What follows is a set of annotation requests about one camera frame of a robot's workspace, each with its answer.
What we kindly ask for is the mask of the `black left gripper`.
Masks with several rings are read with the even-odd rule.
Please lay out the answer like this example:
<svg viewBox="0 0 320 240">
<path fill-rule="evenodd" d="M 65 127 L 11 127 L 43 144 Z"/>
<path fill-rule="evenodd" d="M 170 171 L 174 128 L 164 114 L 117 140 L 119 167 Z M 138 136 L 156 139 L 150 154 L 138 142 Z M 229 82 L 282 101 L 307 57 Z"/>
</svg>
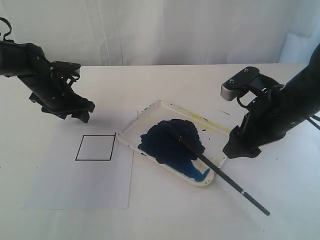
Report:
<svg viewBox="0 0 320 240">
<path fill-rule="evenodd" d="M 48 112 L 57 114 L 61 119 L 71 115 L 83 123 L 88 123 L 90 113 L 96 105 L 87 98 L 81 98 L 64 79 L 52 76 L 51 67 L 44 71 L 19 75 L 31 91 L 29 99 L 44 107 Z"/>
</svg>

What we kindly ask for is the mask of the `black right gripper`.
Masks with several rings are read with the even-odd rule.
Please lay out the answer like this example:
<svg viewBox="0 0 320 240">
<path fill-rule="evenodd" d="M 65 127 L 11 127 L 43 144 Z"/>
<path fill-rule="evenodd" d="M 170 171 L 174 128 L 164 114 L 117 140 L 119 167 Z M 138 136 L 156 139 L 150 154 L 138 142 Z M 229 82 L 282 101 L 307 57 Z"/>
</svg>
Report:
<svg viewBox="0 0 320 240">
<path fill-rule="evenodd" d="M 304 121 L 304 87 L 273 86 L 261 92 L 249 105 L 240 126 L 229 133 L 222 152 L 229 159 L 256 158 L 260 146 L 284 138 Z"/>
</svg>

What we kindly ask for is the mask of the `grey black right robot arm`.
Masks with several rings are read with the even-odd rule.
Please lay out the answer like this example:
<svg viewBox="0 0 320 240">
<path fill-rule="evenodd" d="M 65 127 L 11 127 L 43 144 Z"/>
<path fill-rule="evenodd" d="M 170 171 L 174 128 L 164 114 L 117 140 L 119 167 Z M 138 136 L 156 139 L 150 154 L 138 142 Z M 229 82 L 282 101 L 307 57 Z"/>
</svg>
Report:
<svg viewBox="0 0 320 240">
<path fill-rule="evenodd" d="M 320 48 L 316 47 L 308 65 L 286 84 L 247 66 L 221 85 L 226 101 L 237 100 L 247 113 L 234 127 L 223 153 L 229 159 L 255 158 L 260 147 L 283 139 L 304 121 L 320 118 Z"/>
</svg>

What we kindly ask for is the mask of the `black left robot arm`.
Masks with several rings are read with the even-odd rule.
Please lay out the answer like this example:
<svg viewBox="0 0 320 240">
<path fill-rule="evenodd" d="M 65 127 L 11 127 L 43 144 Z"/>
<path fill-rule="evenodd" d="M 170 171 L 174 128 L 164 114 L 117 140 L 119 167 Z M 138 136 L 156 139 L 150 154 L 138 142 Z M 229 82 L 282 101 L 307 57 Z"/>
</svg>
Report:
<svg viewBox="0 0 320 240">
<path fill-rule="evenodd" d="M 95 104 L 76 94 L 72 84 L 80 79 L 79 63 L 46 59 L 41 47 L 32 43 L 0 43 L 0 74 L 17 77 L 31 90 L 29 100 L 44 113 L 67 116 L 87 123 Z"/>
</svg>

